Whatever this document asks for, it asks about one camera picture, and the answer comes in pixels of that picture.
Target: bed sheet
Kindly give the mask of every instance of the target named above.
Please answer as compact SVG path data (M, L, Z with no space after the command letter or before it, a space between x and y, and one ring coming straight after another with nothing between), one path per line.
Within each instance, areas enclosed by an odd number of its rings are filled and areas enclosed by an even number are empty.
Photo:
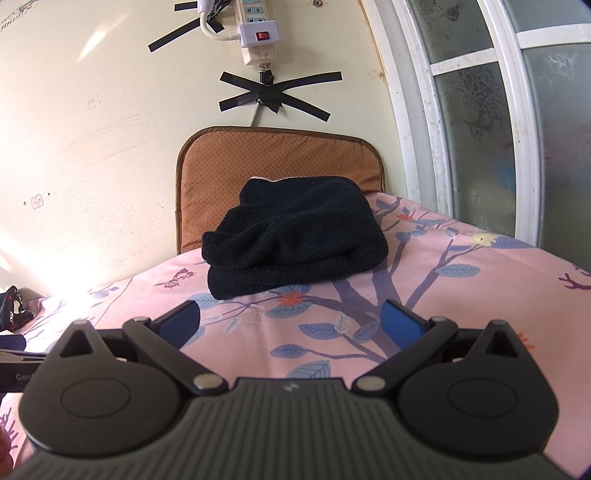
M130 317L156 318L192 299L201 308L201 325L183 352L229 382L342 377L349 385L399 351L379 325L386 299L423 318L447 316L460 327L504 319L558 398L560 418L546 454L578 477L591 462L591 274L409 200L378 193L368 202L389 243L387 261L371 272L217 301L197 249L86 294L34 302L29 307L36 317L22 331L27 350L48 351L76 319L117 328ZM15 458L25 438L19 397L7 395L0 409Z

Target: red flower print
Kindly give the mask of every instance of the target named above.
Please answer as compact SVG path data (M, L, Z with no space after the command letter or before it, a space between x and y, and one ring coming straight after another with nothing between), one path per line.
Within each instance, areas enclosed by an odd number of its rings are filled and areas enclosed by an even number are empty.
M302 303L304 300L304 294L300 291L288 291L281 295L279 299L279 305L285 305L286 307L293 307L298 303Z
M523 342L523 344L525 345L525 348L527 348L528 350L533 350L535 348L535 345L527 343L530 341L530 339L526 338L525 334L523 332L519 332L517 334L517 336L519 337L519 340L521 340Z

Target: cream wall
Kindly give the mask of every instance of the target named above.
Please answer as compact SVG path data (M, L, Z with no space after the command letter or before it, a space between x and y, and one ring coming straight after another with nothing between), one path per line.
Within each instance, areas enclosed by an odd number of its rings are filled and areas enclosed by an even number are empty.
M340 70L343 81L291 93L332 116L289 107L259 124L361 137L382 155L389 189L405 195L388 88L356 0L267 0L283 42L277 81ZM1 0L0 20L23 0ZM147 45L195 18L173 0L37 0L0 31L0 291L87 289L173 257L178 151L212 125L248 125L253 105L219 112L256 80L236 42L193 31ZM221 18L233 21L233 12ZM88 51L85 46L100 40ZM43 206L31 199L42 195Z

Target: silver screw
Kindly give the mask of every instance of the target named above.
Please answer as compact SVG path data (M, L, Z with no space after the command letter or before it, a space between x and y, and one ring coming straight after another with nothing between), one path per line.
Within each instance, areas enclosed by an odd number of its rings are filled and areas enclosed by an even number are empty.
M386 386L386 381L382 377L367 375L358 379L356 385L366 392L379 392Z
M211 390L212 388L221 387L223 378L216 374L201 374L193 378L193 385L199 390Z

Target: brown headboard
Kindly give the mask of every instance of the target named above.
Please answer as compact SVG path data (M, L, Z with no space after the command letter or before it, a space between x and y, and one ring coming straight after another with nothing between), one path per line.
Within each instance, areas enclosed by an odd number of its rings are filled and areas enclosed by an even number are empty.
M201 246L251 177L342 176L364 193L384 191L384 166L365 140L279 128L211 127L194 134L178 155L177 252Z

